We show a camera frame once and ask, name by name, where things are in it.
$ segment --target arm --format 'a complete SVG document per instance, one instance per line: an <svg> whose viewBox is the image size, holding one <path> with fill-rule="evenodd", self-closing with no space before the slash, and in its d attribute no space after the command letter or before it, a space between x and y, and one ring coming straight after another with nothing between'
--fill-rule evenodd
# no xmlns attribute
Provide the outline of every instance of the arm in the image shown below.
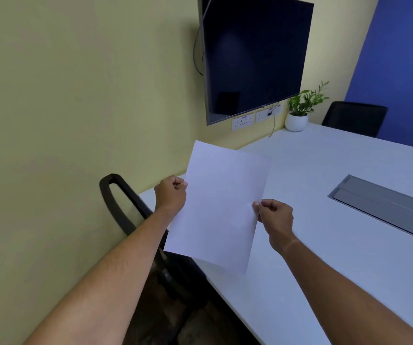
<svg viewBox="0 0 413 345"><path fill-rule="evenodd" d="M26 345L122 344L162 236L186 201L187 183L155 187L155 213L61 300Z"/></svg>
<svg viewBox="0 0 413 345"><path fill-rule="evenodd" d="M410 325L297 239L290 206L263 200L254 207L333 345L413 344Z"/></svg>

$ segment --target black office chair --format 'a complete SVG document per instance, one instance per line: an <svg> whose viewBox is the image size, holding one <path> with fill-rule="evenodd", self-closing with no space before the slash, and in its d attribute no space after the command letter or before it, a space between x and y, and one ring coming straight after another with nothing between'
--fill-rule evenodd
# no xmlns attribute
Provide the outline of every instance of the black office chair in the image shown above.
<svg viewBox="0 0 413 345"><path fill-rule="evenodd" d="M122 192L130 199L136 209L144 219L147 219L152 211L139 198L139 196L130 188L130 186L118 174L109 174L101 179L99 188L101 195L104 198L107 208L111 212L117 224L121 227L123 232L129 236L136 226L123 213L112 195L110 185L116 184ZM178 325L174 327L169 344L177 344L177 337L183 328L184 324L189 319L192 312L203 308L210 295L211 285L208 283L205 274L195 264L195 262L188 257L163 252L165 246L166 236L168 231L163 235L162 241L159 245L157 253L155 254L155 264L158 269L157 279L167 291L172 299L179 299L186 309L181 317Z"/></svg>
<svg viewBox="0 0 413 345"><path fill-rule="evenodd" d="M380 105L333 102L321 125L376 138L387 111Z"/></svg>

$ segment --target conference table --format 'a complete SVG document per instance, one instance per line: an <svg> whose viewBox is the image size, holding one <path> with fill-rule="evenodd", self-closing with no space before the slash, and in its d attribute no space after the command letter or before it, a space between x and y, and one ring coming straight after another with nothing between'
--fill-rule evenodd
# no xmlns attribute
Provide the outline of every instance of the conference table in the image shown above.
<svg viewBox="0 0 413 345"><path fill-rule="evenodd" d="M272 157L264 198L293 207L296 236L413 326L413 236L328 197L348 174L413 197L413 147L309 124L241 150ZM261 344L330 344L261 223L245 275L195 262Z"/></svg>

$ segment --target white paper sheet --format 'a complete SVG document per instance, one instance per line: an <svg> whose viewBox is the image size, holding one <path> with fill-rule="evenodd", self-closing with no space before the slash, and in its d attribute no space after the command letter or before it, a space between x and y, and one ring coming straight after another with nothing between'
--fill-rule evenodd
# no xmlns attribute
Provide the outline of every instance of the white paper sheet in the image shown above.
<svg viewBox="0 0 413 345"><path fill-rule="evenodd" d="M271 158L196 141L187 199L170 225L165 251L246 273Z"/></svg>

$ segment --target forearm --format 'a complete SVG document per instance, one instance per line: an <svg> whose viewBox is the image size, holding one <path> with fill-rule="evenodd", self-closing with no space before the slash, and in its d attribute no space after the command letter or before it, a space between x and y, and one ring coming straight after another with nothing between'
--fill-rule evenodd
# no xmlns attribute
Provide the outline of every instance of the forearm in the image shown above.
<svg viewBox="0 0 413 345"><path fill-rule="evenodd" d="M171 219L154 213L112 249L53 309L26 344L121 344Z"/></svg>
<svg viewBox="0 0 413 345"><path fill-rule="evenodd" d="M332 344L413 344L410 325L299 240L280 253Z"/></svg>

